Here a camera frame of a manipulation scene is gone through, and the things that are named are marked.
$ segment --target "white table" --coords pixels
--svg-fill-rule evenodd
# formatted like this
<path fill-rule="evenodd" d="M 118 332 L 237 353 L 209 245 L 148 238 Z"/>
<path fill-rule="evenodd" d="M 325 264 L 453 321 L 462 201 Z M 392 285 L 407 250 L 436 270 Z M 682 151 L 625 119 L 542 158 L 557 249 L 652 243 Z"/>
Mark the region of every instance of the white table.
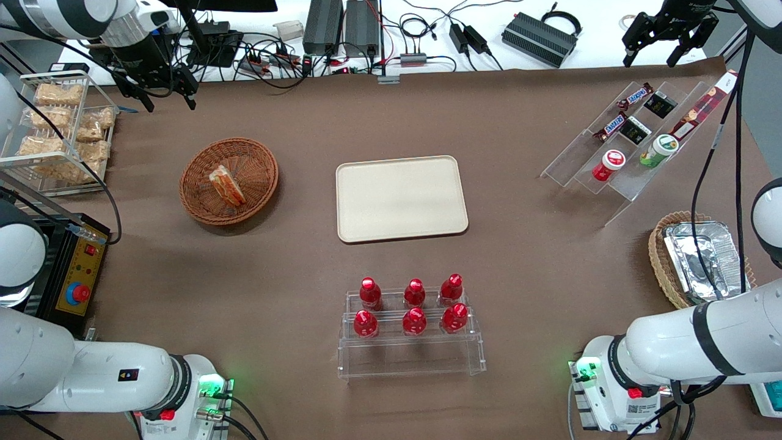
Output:
<path fill-rule="evenodd" d="M 437 7 L 445 11 L 448 11 L 451 7 L 455 6 L 460 0 L 449 0 L 444 2 L 442 0 L 409 0 L 414 5 Z M 484 3 L 491 3 L 492 0 L 483 0 Z M 513 20 L 513 14 L 517 12 L 523 12 L 527 15 L 534 17 L 541 17 L 545 12 L 551 9 L 553 0 L 524 0 L 523 2 L 506 2 L 499 5 L 492 5 L 487 7 L 471 7 L 455 13 L 454 16 L 459 20 L 464 21 L 468 25 L 472 25 L 480 34 L 488 41 L 489 47 L 492 53 L 500 61 L 505 69 L 551 69 L 548 65 L 535 60 L 534 58 L 527 56 L 524 53 L 505 45 L 502 42 L 501 34 L 505 26 Z M 276 28 L 272 27 L 273 23 L 279 23 L 286 20 L 299 20 L 306 25 L 307 12 L 309 10 L 310 2 L 308 0 L 278 0 L 279 11 L 276 13 L 220 13 L 215 12 L 213 17 L 216 21 L 229 21 L 231 23 L 231 29 L 244 32 L 264 32 L 267 34 L 277 34 Z M 573 52 L 565 59 L 562 64 L 562 69 L 584 68 L 584 67 L 620 67 L 622 66 L 622 59 L 625 56 L 624 45 L 622 44 L 622 36 L 624 30 L 619 26 L 621 18 L 628 14 L 637 14 L 644 11 L 649 14 L 656 14 L 659 11 L 662 0 L 559 0 L 557 10 L 563 10 L 575 15 L 583 26 L 583 31 L 579 36 L 578 43 Z M 425 9 L 414 9 L 403 0 L 382 0 L 382 13 L 387 18 L 398 21 L 399 17 L 403 13 L 415 12 L 423 16 L 428 22 L 433 22 L 440 16 L 441 13 L 437 11 L 430 11 Z M 203 13 L 198 13 L 196 16 L 200 18 Z M 554 27 L 562 29 L 565 32 L 572 32 L 572 25 L 565 19 L 552 18 L 547 20 L 547 23 Z M 414 27 L 416 23 L 410 24 L 410 30 L 417 30 L 418 27 Z M 437 34 L 437 40 L 432 39 L 432 35 L 427 34 L 421 39 L 421 49 L 428 56 L 445 55 L 454 58 L 457 61 L 457 70 L 466 71 L 471 70 L 468 64 L 467 58 L 463 54 L 458 54 L 453 44 L 451 43 L 448 35 L 448 23 L 447 19 L 437 22 L 435 33 Z M 401 37 L 401 33 L 392 27 L 387 27 L 389 33 L 393 37 L 393 44 L 395 46 L 394 56 L 398 56 L 400 52 L 404 52 L 404 43 Z M 264 39 L 259 35 L 246 35 L 245 41 L 253 43 Z M 385 35 L 386 39 L 386 55 L 389 55 L 391 44 L 388 41 L 388 34 Z M 412 44 L 410 39 L 407 39 L 408 46 L 412 51 Z M 293 46 L 296 51 L 295 54 L 301 55 L 303 53 L 302 39 L 297 38 L 292 41 L 287 41 Z M 190 44 L 187 38 L 182 38 L 183 45 Z M 677 46 L 676 41 L 660 41 L 648 46 L 641 50 L 635 59 L 633 65 L 648 65 L 648 64 L 665 64 L 668 56 L 673 49 Z M 75 49 L 86 52 L 86 49 L 82 48 L 75 41 L 69 41 L 69 45 Z M 341 46 L 341 52 L 344 53 L 344 48 Z M 237 59 L 241 58 L 244 54 L 243 50 L 240 50 L 237 54 Z M 702 49 L 696 49 L 683 56 L 680 64 L 691 63 L 697 60 L 703 60 L 706 57 Z M 84 58 L 77 53 L 65 50 L 61 55 L 59 61 L 61 63 L 74 63 L 84 62 Z M 453 64 L 449 60 L 432 60 L 428 64 L 422 67 L 400 67 L 399 62 L 392 62 L 386 70 L 388 75 L 399 75 L 407 73 L 422 73 L 422 72 L 436 72 L 436 71 L 451 71 Z M 472 62 L 478 70 L 497 70 L 497 65 L 487 55 L 478 55 L 472 52 Z M 112 84 L 111 77 L 103 69 L 91 65 L 90 75 L 100 85 Z M 365 68 L 366 60 L 363 58 L 352 59 L 346 66 Z M 323 65 L 320 64 L 316 67 L 316 74 L 320 74 L 323 69 Z M 223 78 L 225 81 L 230 81 L 234 77 L 233 68 L 222 69 Z M 274 77 L 279 77 L 279 71 L 273 70 Z M 201 73 L 199 72 L 196 79 L 201 79 Z M 237 79 L 250 80 L 251 78 L 238 75 Z M 216 67 L 209 67 L 206 73 L 203 75 L 203 81 L 221 81 L 220 72 Z"/>

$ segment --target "red bottle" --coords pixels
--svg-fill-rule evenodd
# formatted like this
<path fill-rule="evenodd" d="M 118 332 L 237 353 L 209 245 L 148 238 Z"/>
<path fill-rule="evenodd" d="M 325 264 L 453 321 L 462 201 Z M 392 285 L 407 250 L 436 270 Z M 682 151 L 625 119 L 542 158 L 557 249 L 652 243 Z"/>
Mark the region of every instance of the red bottle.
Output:
<path fill-rule="evenodd" d="M 404 305 L 407 308 L 421 307 L 424 304 L 424 298 L 426 298 L 424 283 L 418 278 L 413 278 L 410 280 L 410 285 L 404 290 Z"/>
<path fill-rule="evenodd" d="M 437 295 L 437 304 L 441 307 L 450 307 L 456 304 L 459 302 L 463 290 L 461 287 L 461 275 L 454 273 L 440 287 L 440 293 Z"/>
<path fill-rule="evenodd" d="M 356 331 L 358 337 L 375 337 L 380 333 L 378 319 L 366 310 L 359 310 L 353 321 L 353 330 Z"/>
<path fill-rule="evenodd" d="M 440 328 L 444 332 L 454 334 L 461 330 L 463 326 L 467 325 L 467 306 L 458 302 L 449 308 L 446 308 L 443 313 L 443 318 L 440 320 Z"/>
<path fill-rule="evenodd" d="M 413 307 L 402 318 L 402 329 L 407 336 L 418 336 L 426 329 L 426 315 L 419 307 Z"/>
<path fill-rule="evenodd" d="M 358 296 L 361 297 L 361 304 L 365 309 L 373 312 L 383 310 L 380 286 L 372 278 L 366 277 L 361 281 L 361 289 L 358 291 Z"/>

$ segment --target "red wire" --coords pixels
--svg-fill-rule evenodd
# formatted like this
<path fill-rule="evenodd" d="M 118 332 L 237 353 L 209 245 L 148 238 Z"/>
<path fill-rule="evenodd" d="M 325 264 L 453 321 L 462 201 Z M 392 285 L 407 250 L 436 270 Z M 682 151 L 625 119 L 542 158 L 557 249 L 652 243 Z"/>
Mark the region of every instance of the red wire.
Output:
<path fill-rule="evenodd" d="M 391 33 L 389 32 L 388 29 L 386 29 L 386 26 L 383 24 L 383 20 L 380 18 L 380 14 L 378 14 L 378 12 L 375 11 L 375 7 L 372 6 L 372 3 L 371 2 L 367 2 L 367 6 L 369 6 L 369 9 L 371 9 L 372 13 L 375 14 L 375 19 L 378 21 L 378 23 L 380 23 L 380 27 L 382 27 L 382 29 L 386 32 L 386 35 L 389 36 L 389 40 L 391 41 L 391 53 L 389 54 L 389 57 L 388 58 L 383 58 L 382 60 L 378 61 L 378 64 L 383 65 L 383 64 L 386 63 L 386 61 L 388 61 L 389 59 L 393 58 L 393 51 L 394 51 L 393 38 L 391 38 Z"/>

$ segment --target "clear acrylic rack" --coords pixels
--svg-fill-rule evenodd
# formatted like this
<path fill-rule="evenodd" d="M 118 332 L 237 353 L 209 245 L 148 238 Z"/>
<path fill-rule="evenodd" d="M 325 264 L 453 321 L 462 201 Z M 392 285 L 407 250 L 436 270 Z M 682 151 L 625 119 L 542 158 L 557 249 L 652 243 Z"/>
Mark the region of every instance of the clear acrylic rack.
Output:
<path fill-rule="evenodd" d="M 619 217 L 644 191 L 646 185 L 657 175 L 660 168 L 665 166 L 665 162 L 672 160 L 676 154 L 667 158 L 664 162 L 655 168 L 649 168 L 640 163 L 640 155 L 646 151 L 650 143 L 657 136 L 671 132 L 674 125 L 692 108 L 692 106 L 710 89 L 704 82 L 699 82 L 689 93 L 683 92 L 676 86 L 663 82 L 655 90 L 666 94 L 669 98 L 677 102 L 676 107 L 665 117 L 660 118 L 644 106 L 648 97 L 644 97 L 639 102 L 634 103 L 625 114 L 635 117 L 640 123 L 644 124 L 651 134 L 648 135 L 638 145 L 627 139 L 618 131 L 608 138 L 605 142 L 600 142 L 593 135 L 599 132 L 606 124 L 611 122 L 618 114 L 619 108 L 616 103 L 621 99 L 626 99 L 643 86 L 637 82 L 631 82 L 611 103 L 606 107 L 600 116 L 592 124 L 583 130 L 572 142 L 552 161 L 546 169 L 540 174 L 540 177 L 547 176 L 554 180 L 560 186 L 570 185 L 572 182 L 578 182 L 592 194 L 599 194 L 604 189 L 618 193 L 624 197 L 622 206 L 605 223 L 612 222 Z M 698 127 L 690 132 L 680 143 L 679 151 L 687 144 Z M 625 166 L 614 172 L 606 182 L 596 180 L 592 176 L 592 168 L 597 165 L 603 154 L 608 150 L 619 150 L 627 159 Z"/>
<path fill-rule="evenodd" d="M 404 289 L 384 290 L 383 310 L 373 312 L 378 319 L 379 335 L 370 339 L 353 331 L 356 312 L 362 309 L 358 291 L 346 294 L 346 311 L 339 331 L 338 375 L 349 380 L 358 377 L 400 377 L 423 374 L 467 373 L 475 376 L 486 371 L 483 339 L 466 294 L 461 302 L 468 306 L 468 322 L 459 332 L 447 334 L 439 328 L 445 308 L 436 303 L 439 287 L 425 287 L 422 309 L 426 330 L 418 336 L 402 331 Z"/>

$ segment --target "aluminum foil container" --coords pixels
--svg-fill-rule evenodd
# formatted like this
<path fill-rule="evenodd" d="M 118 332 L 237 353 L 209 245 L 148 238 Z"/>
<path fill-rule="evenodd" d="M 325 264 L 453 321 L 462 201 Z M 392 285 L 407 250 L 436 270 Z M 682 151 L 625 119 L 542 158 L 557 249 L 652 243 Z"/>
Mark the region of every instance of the aluminum foil container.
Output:
<path fill-rule="evenodd" d="M 727 225 L 720 222 L 699 222 L 695 223 L 695 232 L 703 262 L 716 290 L 698 260 L 690 223 L 674 223 L 662 230 L 671 262 L 687 298 L 693 304 L 700 304 L 741 294 L 738 252 Z"/>

